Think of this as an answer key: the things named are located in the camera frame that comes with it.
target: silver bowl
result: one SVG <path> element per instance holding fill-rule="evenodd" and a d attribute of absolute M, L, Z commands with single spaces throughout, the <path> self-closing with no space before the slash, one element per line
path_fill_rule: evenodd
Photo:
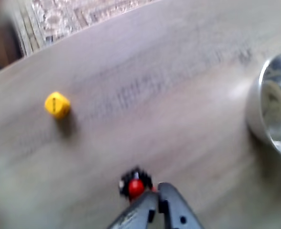
<path fill-rule="evenodd" d="M 253 83 L 246 105 L 250 130 L 281 154 L 281 55 L 268 60 Z"/>

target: patterned rug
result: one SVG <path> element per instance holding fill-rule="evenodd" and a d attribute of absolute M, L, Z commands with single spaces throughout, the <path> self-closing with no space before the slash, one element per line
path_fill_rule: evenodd
<path fill-rule="evenodd" d="M 85 27 L 154 0 L 17 0 L 14 21 L 21 50 L 30 55 Z"/>

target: red knob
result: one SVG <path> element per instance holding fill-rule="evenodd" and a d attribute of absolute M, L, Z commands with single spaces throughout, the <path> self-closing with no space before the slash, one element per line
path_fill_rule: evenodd
<path fill-rule="evenodd" d="M 129 197 L 135 199 L 145 191 L 144 184 L 139 179 L 133 179 L 129 183 Z"/>

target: black gear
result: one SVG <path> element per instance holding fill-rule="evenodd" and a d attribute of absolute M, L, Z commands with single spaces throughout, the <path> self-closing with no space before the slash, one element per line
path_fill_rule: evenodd
<path fill-rule="evenodd" d="M 119 183 L 120 195 L 125 198 L 130 198 L 129 196 L 129 183 L 131 180 L 137 178 L 142 181 L 145 188 L 152 189 L 152 179 L 151 176 L 148 175 L 144 170 L 141 170 L 139 167 L 135 167 L 129 172 L 125 173 L 121 176 L 121 180 Z"/>

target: wooden table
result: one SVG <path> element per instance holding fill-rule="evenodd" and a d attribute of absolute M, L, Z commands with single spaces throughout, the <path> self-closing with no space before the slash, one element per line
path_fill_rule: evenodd
<path fill-rule="evenodd" d="M 174 184 L 207 229 L 281 229 L 281 157 L 245 98 L 281 52 L 281 0 L 162 0 L 0 72 L 4 229 L 103 229 L 122 173 Z M 72 114 L 56 123 L 45 98 Z"/>

